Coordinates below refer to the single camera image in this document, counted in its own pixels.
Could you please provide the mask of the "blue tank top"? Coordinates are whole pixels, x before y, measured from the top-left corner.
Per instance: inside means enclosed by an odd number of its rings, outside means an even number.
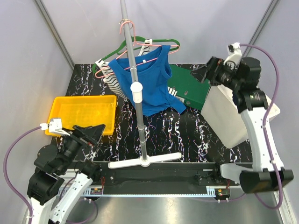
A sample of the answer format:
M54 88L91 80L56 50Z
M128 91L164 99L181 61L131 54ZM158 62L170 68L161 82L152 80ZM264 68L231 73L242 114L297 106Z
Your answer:
M135 57L138 81L143 87L142 111L145 116L151 116L169 107L178 113L183 113L186 109L186 106L168 91L168 80L172 77L168 62L170 48L169 45L162 45L148 54ZM123 93L133 101L128 59L114 59L108 65L115 73Z

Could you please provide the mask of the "striped tank top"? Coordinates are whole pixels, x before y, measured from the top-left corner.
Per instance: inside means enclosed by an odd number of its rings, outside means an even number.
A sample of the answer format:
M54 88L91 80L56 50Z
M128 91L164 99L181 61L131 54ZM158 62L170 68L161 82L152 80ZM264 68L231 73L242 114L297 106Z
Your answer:
M145 39L145 41L144 41L144 44L152 44L152 43L153 43L152 39ZM143 45L143 46L141 46L138 56L146 55L151 51L152 51L152 47ZM113 72L112 69L109 67L108 62L105 62L102 59L99 59L98 61L96 61L95 65L97 65L99 67L99 69L103 69L102 70L103 75L108 75ZM103 82L105 84L107 84L109 89L113 93L115 93L117 96L119 96L121 98L126 98L125 94L121 90L121 87L120 87L120 85L117 81L116 75L114 73L111 75L108 75L108 76L104 76Z

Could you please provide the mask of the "green plastic hanger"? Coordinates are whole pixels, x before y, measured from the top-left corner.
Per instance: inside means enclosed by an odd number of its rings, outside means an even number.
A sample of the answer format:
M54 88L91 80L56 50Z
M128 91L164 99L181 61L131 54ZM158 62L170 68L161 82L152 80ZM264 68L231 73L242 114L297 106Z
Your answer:
M162 43L162 42L173 42L174 43L173 45L171 45L172 46L172 48L170 49L171 53L177 52L180 48L179 41L177 41L175 39L146 39L141 36L132 37L133 45L136 45L136 44L140 45L140 47L133 48L133 50L150 49L150 46L151 45L154 46L154 43ZM126 51L122 51L125 47L126 47L126 41L123 41L115 51L113 51L113 52L109 53L108 55L106 55L105 57L97 60L95 62L95 64L92 66L92 71L94 73L96 73L97 68L100 67L100 62L105 61L106 59L114 56L115 54L121 56L123 53L126 53Z

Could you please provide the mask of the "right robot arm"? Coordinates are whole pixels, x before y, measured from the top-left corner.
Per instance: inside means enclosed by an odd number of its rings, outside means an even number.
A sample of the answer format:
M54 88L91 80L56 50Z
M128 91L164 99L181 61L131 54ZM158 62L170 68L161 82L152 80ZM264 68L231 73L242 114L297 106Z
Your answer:
M214 56L192 72L199 82L208 80L212 86L223 85L232 90L233 102L248 133L252 168L223 163L212 173L212 179L218 185L232 180L240 184L246 194L280 191L294 179L293 171L285 169L280 160L271 137L266 118L270 107L265 93L258 88L260 73L260 61L255 58L244 57L235 63Z

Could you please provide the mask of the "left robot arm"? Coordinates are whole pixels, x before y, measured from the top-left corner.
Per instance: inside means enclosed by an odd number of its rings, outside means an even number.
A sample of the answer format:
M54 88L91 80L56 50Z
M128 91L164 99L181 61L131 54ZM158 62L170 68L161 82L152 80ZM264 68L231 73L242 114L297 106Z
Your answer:
M60 187L64 183L63 175L72 164L79 150L97 146L105 125L63 128L64 144L58 148L46 145L39 152L34 165L35 173L28 184L27 195L31 200L32 214L30 224L64 224L79 198L90 185L95 185L101 178L101 166L86 160L79 167L74 182L56 206L53 203Z

